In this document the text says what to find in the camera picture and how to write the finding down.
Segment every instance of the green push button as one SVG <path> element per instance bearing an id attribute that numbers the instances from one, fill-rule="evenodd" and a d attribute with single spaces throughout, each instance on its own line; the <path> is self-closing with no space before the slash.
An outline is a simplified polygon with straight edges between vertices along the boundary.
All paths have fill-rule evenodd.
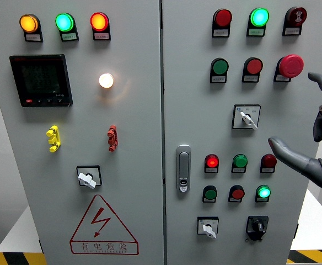
<path id="1" fill-rule="evenodd" d="M 213 189 L 210 189 L 205 193 L 205 198 L 208 200 L 213 200 L 214 198 L 216 198 L 216 196 L 217 192 Z"/>
<path id="2" fill-rule="evenodd" d="M 263 27 L 269 20 L 269 12 L 265 8 L 256 8 L 250 14 L 250 22 L 256 27 Z"/>
<path id="3" fill-rule="evenodd" d="M 212 69 L 218 75 L 223 75 L 228 70 L 228 63 L 224 59 L 220 59 L 213 64 Z"/>
<path id="4" fill-rule="evenodd" d="M 233 163 L 236 167 L 243 168 L 248 164 L 248 159 L 245 155 L 236 155 L 233 158 Z"/>

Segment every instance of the lightning bolt symbol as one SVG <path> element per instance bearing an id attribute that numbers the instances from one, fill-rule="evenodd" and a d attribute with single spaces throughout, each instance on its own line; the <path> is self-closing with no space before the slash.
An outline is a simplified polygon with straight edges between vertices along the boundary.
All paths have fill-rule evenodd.
<path id="1" fill-rule="evenodd" d="M 97 218 L 100 216 L 100 214 L 101 214 L 103 211 L 104 211 L 104 208 L 102 208 L 102 207 L 101 207 L 101 208 L 98 210 L 97 214 L 95 215 L 94 220 L 91 222 L 91 224 L 97 224 L 98 222 L 103 222 L 103 221 L 105 222 L 105 223 L 103 224 L 103 226 L 101 227 L 101 229 L 100 229 L 98 232 L 95 232 L 95 236 L 94 236 L 94 238 L 100 235 L 100 231 L 102 230 L 102 228 L 104 228 L 104 226 L 109 222 L 109 220 L 111 220 L 111 218 L 106 218 L 106 219 L 102 219 L 102 220 L 98 220 L 98 221 L 97 221 Z"/>

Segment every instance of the digital meter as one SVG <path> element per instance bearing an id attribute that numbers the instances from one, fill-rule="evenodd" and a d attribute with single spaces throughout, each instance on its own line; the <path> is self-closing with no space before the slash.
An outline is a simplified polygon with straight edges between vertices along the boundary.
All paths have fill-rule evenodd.
<path id="1" fill-rule="evenodd" d="M 23 107 L 69 107 L 73 104 L 64 54 L 10 56 Z"/>

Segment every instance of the yellow black hazard stripe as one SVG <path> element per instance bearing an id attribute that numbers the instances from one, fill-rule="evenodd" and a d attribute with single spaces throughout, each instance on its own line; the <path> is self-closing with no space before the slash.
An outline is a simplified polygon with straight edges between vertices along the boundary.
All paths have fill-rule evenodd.
<path id="1" fill-rule="evenodd" d="M 47 265 L 43 253 L 0 252 L 0 265 Z"/>
<path id="2" fill-rule="evenodd" d="M 322 250 L 291 250 L 287 264 L 322 263 Z"/>

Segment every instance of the glowing white bulb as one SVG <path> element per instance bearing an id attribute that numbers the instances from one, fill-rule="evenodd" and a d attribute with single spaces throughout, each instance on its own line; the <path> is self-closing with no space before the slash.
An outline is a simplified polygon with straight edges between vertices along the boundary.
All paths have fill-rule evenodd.
<path id="1" fill-rule="evenodd" d="M 99 83 L 103 88 L 110 88 L 113 85 L 113 76 L 110 73 L 103 73 L 100 76 Z"/>

